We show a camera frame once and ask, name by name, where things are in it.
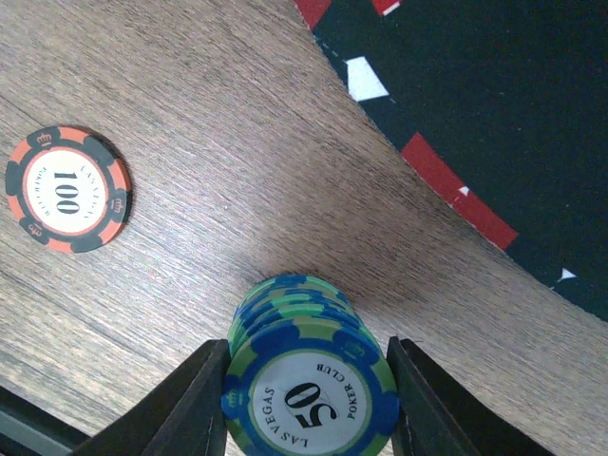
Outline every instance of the stack of poker chips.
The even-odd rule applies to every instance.
[[[228,428],[247,455],[378,454],[399,404],[383,353],[349,300],[310,275],[251,290],[228,333]]]

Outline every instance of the wood grain surface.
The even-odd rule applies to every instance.
[[[254,283],[307,272],[342,289],[384,347],[414,339],[551,450],[608,454],[606,324],[418,179],[291,0],[0,12],[4,160],[42,125],[87,125],[119,146],[135,192],[125,231],[77,256],[29,238],[4,204],[2,386],[96,432],[225,336]]]

